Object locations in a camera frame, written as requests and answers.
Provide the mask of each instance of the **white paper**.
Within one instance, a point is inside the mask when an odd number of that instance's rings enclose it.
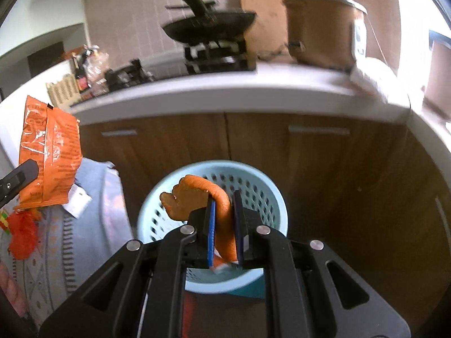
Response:
[[[91,201],[92,198],[88,196],[82,187],[73,184],[69,191],[69,202],[64,204],[63,207],[67,212],[78,219]]]

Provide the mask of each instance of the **rice cooker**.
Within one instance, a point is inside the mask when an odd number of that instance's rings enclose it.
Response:
[[[354,0],[283,0],[289,53],[299,63],[350,71],[366,55],[366,9]]]

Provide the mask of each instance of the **black frying pan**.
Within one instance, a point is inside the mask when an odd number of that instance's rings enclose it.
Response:
[[[214,11],[214,2],[207,5],[202,0],[183,0],[194,16],[173,21],[162,28],[172,39],[191,46],[218,40],[233,40],[244,33],[255,20],[255,12],[240,9]]]

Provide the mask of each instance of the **metal bolt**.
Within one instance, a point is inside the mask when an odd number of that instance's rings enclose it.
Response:
[[[180,228],[180,232],[185,235],[191,235],[194,232],[194,227],[191,225],[183,225]]]
[[[138,240],[130,240],[127,243],[127,249],[130,250],[131,252],[135,252],[136,250],[139,250],[140,247],[141,247],[141,243]]]
[[[324,243],[322,241],[319,240],[312,240],[310,242],[310,247],[314,250],[323,250],[324,248]]]
[[[271,229],[268,226],[266,226],[266,225],[260,225],[260,226],[257,227],[257,232],[260,235],[267,235],[267,234],[269,234],[271,232]]]

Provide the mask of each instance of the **plastic laundry basket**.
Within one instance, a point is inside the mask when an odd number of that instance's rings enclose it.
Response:
[[[160,202],[161,192],[172,187],[187,174],[204,177],[224,189],[229,197],[239,190],[243,206],[260,213],[265,225],[284,235],[288,230],[285,202],[276,185],[261,171],[249,165],[229,160],[203,161],[174,171],[160,181],[147,196],[138,218],[138,238],[143,243],[160,240],[171,230],[183,225],[167,215]],[[224,293],[244,287],[263,274],[263,269],[226,270],[215,274],[210,270],[189,268],[185,289],[197,293]]]

